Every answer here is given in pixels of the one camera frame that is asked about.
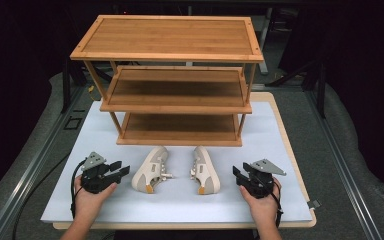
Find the cable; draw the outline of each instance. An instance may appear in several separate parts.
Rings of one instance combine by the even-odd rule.
[[[74,172],[73,172],[73,176],[71,177],[71,185],[70,185],[70,193],[71,193],[71,214],[73,215],[73,219],[74,219],[74,216],[76,215],[76,196],[77,196],[77,193],[83,188],[80,188],[79,191],[77,191],[76,193],[74,193],[75,189],[74,189],[74,180],[76,179],[76,173],[77,171],[79,170],[79,168],[86,162],[86,159],[81,161],[79,163],[79,165],[77,165],[76,169],[74,169]]]
[[[18,223],[20,222],[20,218],[21,218],[21,214],[23,213],[23,209],[24,207],[26,206],[27,202],[29,201],[30,197],[33,195],[33,193],[37,190],[37,188],[45,181],[46,178],[49,177],[49,175],[51,175],[51,173],[62,163],[64,162],[64,160],[66,160],[68,158],[68,156],[70,155],[71,153],[71,150],[70,152],[67,153],[67,155],[65,155],[39,182],[38,184],[33,188],[33,190],[27,195],[26,199],[24,200],[23,204],[21,205],[21,208],[20,210],[18,211],[18,214],[16,216],[16,219],[15,219],[15,223],[14,223],[14,227],[12,229],[12,239],[15,240],[16,237],[17,237],[17,227],[18,227]]]
[[[277,185],[277,183],[275,181],[273,181],[273,183],[277,186],[277,189],[279,189],[279,198],[276,198],[276,196],[273,194],[273,192],[270,193],[277,203],[276,227],[279,227],[280,219],[281,219],[282,214],[283,214],[282,206],[280,205],[280,187],[279,187],[279,185]]]
[[[93,92],[94,89],[95,89],[95,87],[94,87],[93,85],[91,85],[91,86],[87,89],[87,91],[89,92],[89,97],[90,97],[93,101],[100,101],[100,100],[95,99],[95,98],[92,96],[92,92]]]

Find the wooden shelf unit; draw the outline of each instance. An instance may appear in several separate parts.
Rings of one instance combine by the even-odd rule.
[[[256,64],[250,18],[101,15],[71,54],[83,60],[119,132],[117,144],[241,146]],[[92,61],[110,61],[105,89]],[[241,63],[242,67],[117,66],[116,61]],[[245,64],[251,63],[248,83]],[[125,112],[120,124],[115,112]]]

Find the middle shelf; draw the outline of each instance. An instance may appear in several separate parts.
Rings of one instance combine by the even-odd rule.
[[[118,66],[101,111],[250,114],[242,67]]]

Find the human hand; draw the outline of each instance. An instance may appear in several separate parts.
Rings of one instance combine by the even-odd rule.
[[[74,180],[74,187],[76,189],[76,215],[75,219],[82,219],[92,225],[95,218],[98,216],[104,201],[115,191],[117,188],[116,183],[112,183],[102,192],[94,194],[86,191],[80,185],[81,175],[77,176]]]
[[[276,183],[273,186],[273,194],[279,199],[280,188],[282,188],[282,185],[275,177],[273,177],[273,180]],[[249,194],[244,186],[240,186],[239,189],[242,197],[249,205],[251,216],[257,227],[275,225],[278,208],[275,199],[271,195],[257,199]]]
[[[87,233],[92,226],[95,218],[101,210],[102,204],[117,188],[116,183],[112,183],[104,191],[93,194],[81,187],[81,175],[74,180],[76,190],[76,215],[73,223],[62,235],[61,240],[86,239]]]

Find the sneaker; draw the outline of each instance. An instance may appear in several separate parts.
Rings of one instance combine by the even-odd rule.
[[[167,157],[168,151],[165,147],[154,148],[133,176],[132,187],[139,192],[153,193],[158,183],[172,178],[171,174],[166,173],[164,165]]]
[[[196,180],[200,184],[198,194],[205,195],[219,192],[220,180],[207,150],[202,146],[196,147],[194,158],[191,179]]]

